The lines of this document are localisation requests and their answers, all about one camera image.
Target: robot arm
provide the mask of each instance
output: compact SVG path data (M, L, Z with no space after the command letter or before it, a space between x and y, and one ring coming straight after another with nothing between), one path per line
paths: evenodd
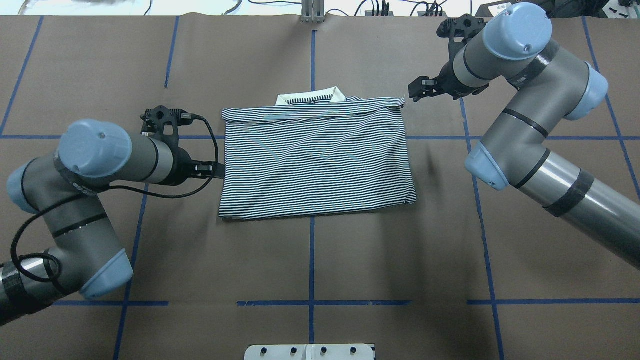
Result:
M141 118L142 134L129 134L109 122L75 122L56 152L34 159L10 176L12 201L29 213L72 200L43 216L55 247L44 257L9 261L1 269L0 325L71 293L80 291L86 299L94 299L129 281L131 264L96 196L111 182L176 186L190 177L223 177L223 165L194 161L178 146L178 127L202 119L198 115L159 106ZM19 271L16 264L26 271Z
M451 60L437 78L416 79L410 96L458 99L506 78L518 93L469 154L467 170L496 190L514 186L640 269L640 206L543 146L561 119L586 116L608 90L551 32L544 10L530 3L486 26L469 15L448 19L438 34L450 38ZM464 39L452 45L456 36Z

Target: white bracket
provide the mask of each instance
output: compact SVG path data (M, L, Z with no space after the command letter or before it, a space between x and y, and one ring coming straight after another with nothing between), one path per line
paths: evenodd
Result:
M302 0L302 22L324 22L324 0Z
M366 344L252 345L244 360L375 360L375 348Z

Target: striped shirt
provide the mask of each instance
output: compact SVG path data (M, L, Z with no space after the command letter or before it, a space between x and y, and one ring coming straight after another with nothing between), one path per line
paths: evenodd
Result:
M220 217L320 215L412 204L404 99L295 99L224 109Z

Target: folded garment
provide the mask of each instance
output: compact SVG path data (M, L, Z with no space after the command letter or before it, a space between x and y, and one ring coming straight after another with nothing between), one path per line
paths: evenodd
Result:
M404 99L340 92L346 101L332 102L330 90L281 95L281 106L222 111L220 217L320 215L416 201Z

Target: blue joint cap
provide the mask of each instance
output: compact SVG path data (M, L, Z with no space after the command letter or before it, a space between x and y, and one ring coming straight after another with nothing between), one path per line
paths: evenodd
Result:
M586 61L584 63L589 67L589 82L578 106L576 106L569 115L564 117L567 120L578 120L589 115L591 110L600 105L609 91L607 79L591 67L590 63Z
M90 178L115 174L129 161L131 151L131 137L125 129L92 119L71 124L58 146L65 167Z
M541 7L518 3L494 17L483 29L487 50L505 60L526 60L540 53L551 40L551 20Z
M481 142L467 156L465 168L478 179L498 191L509 185L507 177L504 176L493 156Z
M22 178L29 164L30 163L24 164L9 175L9 178L6 180L6 191L9 193L11 201L18 205L20 209L29 214L37 214L38 211L29 205L27 198L24 196L24 191L22 191Z
M133 268L122 249L84 284L80 294L86 300L101 297L126 284L132 276Z

